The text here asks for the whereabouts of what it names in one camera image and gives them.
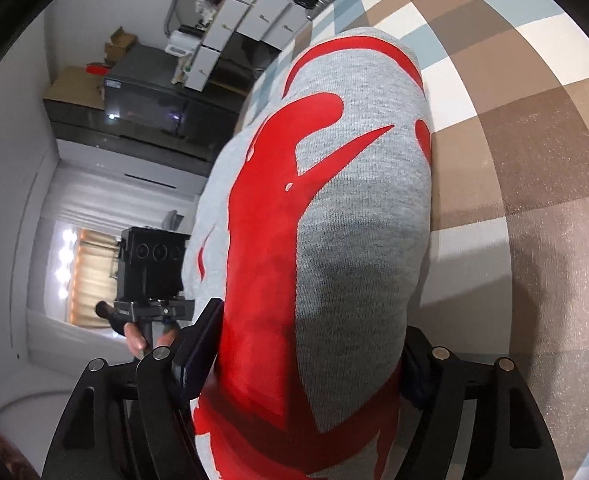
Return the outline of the person's left hand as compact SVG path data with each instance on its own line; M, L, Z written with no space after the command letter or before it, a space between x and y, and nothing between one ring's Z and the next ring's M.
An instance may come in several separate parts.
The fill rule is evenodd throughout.
M180 326L177 324L168 325L157 339L154 348L169 347L180 333ZM134 323L124 325L124 337L128 350L138 360L142 359L152 349L140 328Z

